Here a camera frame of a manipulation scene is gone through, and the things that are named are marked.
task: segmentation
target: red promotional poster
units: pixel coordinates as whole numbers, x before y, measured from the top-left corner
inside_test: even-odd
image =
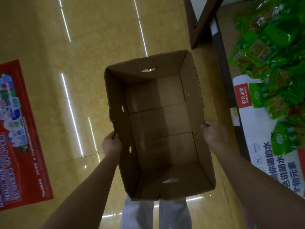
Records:
[[[235,96],[236,96],[238,108],[245,108],[252,106],[248,84],[236,85],[234,86],[234,90],[235,90]]]
[[[0,65],[0,211],[53,199],[18,60]]]

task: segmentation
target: open cardboard box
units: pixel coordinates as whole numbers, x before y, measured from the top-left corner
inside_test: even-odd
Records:
[[[105,83],[110,121],[123,145],[120,172],[132,200],[172,200],[215,188],[189,51],[108,66]]]

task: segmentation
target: glossy floor tile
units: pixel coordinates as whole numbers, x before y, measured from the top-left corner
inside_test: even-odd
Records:
[[[0,63],[20,60],[55,197],[0,212],[0,225],[35,229],[104,157],[101,143],[113,130],[105,68],[190,50],[186,15],[183,0],[0,0],[0,5]],[[192,53],[205,117],[226,125],[236,149],[213,44]],[[238,198],[212,158],[216,189],[187,198],[193,228],[245,228]],[[119,227],[125,194],[117,168],[100,228]],[[155,206],[158,228],[158,202]]]

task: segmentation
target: white pants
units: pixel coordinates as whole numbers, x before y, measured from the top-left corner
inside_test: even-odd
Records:
[[[153,229],[154,201],[131,201],[126,196],[120,229]],[[160,200],[159,229],[192,229],[185,198]]]

